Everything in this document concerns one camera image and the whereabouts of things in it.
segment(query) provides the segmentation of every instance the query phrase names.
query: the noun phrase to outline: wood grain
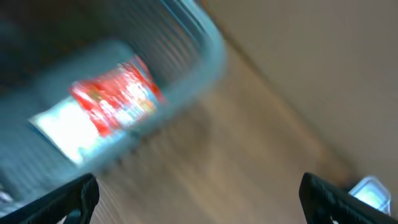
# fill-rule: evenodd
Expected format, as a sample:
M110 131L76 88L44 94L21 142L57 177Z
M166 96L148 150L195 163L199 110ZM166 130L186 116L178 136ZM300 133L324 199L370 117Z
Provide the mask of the wood grain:
M92 223L305 223L309 171L351 173L228 47L227 76L99 175Z

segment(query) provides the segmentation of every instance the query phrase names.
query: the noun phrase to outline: red snack wrapper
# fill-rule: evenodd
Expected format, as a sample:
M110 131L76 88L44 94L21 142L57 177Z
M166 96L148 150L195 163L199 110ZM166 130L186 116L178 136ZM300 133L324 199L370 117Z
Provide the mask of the red snack wrapper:
M138 57L98 78L72 85L70 93L102 137L153 113L163 96Z

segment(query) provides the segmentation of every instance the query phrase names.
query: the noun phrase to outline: beige wall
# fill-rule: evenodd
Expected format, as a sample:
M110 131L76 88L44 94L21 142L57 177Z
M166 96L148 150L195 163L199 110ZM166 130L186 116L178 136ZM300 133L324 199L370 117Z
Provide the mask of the beige wall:
M208 4L311 127L398 195L398 2Z

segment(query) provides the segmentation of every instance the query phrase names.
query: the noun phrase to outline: gray plastic bin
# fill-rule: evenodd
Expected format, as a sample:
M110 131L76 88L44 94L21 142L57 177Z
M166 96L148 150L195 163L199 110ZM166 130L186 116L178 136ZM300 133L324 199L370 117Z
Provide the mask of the gray plastic bin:
M11 79L16 77L24 84L8 88L0 97L0 184L17 200L0 205L0 217L79 175L100 170L136 147L141 136L172 117L223 74L222 38L192 0L10 2L14 3L7 6L8 11L24 12L13 19L23 31L15 35L25 36L13 49L18 56L9 54L17 65L6 69L11 71ZM145 61L167 103L77 168L29 126L28 119L66 97L65 86L73 80L84 74L99 75L133 54ZM0 77L0 83L10 77Z

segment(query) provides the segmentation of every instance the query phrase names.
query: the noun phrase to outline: food package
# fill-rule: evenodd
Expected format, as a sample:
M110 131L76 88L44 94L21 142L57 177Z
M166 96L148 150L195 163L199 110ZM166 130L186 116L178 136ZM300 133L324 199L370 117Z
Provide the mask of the food package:
M81 166L154 113L164 98L139 58L72 83L70 97L30 122Z

